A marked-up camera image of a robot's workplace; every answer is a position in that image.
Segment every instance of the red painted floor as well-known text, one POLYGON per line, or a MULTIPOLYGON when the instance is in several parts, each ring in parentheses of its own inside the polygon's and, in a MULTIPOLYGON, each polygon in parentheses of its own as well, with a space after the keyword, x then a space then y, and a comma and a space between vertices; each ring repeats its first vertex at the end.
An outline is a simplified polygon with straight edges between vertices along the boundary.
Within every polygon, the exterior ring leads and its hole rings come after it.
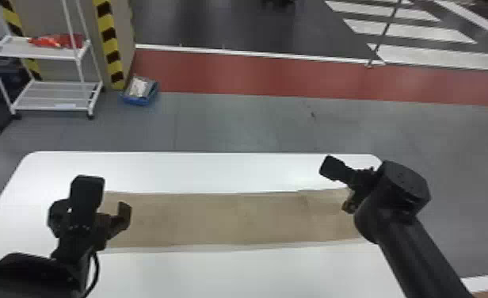
POLYGON ((137 50, 162 91, 488 105, 488 71, 137 50))

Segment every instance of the gray floor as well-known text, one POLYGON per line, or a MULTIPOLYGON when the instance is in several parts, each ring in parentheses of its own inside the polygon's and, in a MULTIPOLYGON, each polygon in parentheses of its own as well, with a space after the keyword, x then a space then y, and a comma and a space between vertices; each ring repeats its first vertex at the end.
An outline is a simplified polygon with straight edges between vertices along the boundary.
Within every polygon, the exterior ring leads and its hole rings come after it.
POLYGON ((162 94, 141 108, 116 98, 102 97, 94 121, 26 113, 13 122, 0 137, 0 192, 32 151, 372 153, 428 178, 433 202, 421 220, 461 276, 488 273, 488 107, 162 94))

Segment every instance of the beige cloth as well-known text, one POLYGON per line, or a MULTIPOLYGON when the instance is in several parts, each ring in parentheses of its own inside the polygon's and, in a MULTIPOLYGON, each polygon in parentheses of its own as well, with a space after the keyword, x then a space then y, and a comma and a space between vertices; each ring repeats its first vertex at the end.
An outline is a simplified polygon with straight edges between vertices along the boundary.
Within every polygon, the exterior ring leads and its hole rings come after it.
POLYGON ((100 212, 132 206, 129 229, 109 247, 270 244, 358 238, 341 210, 347 189, 287 193, 105 193, 100 212))

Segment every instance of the hazard stripe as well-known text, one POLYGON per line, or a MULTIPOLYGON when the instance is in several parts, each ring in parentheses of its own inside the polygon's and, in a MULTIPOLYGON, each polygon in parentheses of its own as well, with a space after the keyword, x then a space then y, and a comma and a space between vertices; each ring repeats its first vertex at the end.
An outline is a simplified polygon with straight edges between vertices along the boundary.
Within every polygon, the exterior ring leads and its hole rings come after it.
MULTIPOLYGON (((21 19, 18 17, 18 14, 15 13, 15 9, 11 1, 0 0, 0 7, 2 7, 2 15, 4 16, 7 26, 10 28, 10 31, 13 33, 13 35, 24 36, 21 19)), ((35 59, 23 59, 23 63, 32 73, 35 80, 43 80, 43 77, 40 74, 39 65, 37 64, 37 61, 35 61, 35 59)))
POLYGON ((107 72, 111 79, 112 87, 121 90, 125 87, 124 67, 118 48, 112 6, 108 0, 93 0, 93 4, 105 62, 107 63, 107 72))

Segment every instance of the white metal shelf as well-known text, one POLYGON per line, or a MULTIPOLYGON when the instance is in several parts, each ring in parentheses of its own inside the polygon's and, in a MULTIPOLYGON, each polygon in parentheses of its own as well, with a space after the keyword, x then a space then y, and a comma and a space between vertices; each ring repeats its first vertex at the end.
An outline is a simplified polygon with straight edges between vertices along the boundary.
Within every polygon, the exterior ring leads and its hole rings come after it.
POLYGON ((101 82, 39 82, 32 80, 13 103, 17 110, 87 110, 100 95, 101 82))
MULTIPOLYGON (((68 11, 67 0, 61 0, 63 13, 67 21, 68 35, 71 44, 75 44, 74 30, 71 24, 71 15, 68 11)), ((89 38, 89 30, 82 12, 80 0, 75 0, 76 8, 82 23, 83 32, 89 38)), ((12 115, 18 110, 54 110, 54 111, 87 111, 89 119, 94 117, 94 106, 103 87, 100 67, 96 59, 94 47, 89 39, 83 41, 82 48, 44 48, 29 43, 28 37, 13 36, 7 25, 4 26, 6 36, 0 40, 0 57, 14 57, 22 59, 47 59, 75 62, 78 69, 78 82, 39 82, 25 64, 31 81, 11 103, 11 98, 0 77, 0 90, 10 108, 12 115), (82 70, 82 59, 87 50, 90 50, 98 82, 86 82, 82 70)))
POLYGON ((75 51, 71 48, 43 48, 28 42, 29 37, 4 36, 0 40, 0 57, 17 57, 50 60, 81 60, 90 47, 90 40, 75 51))

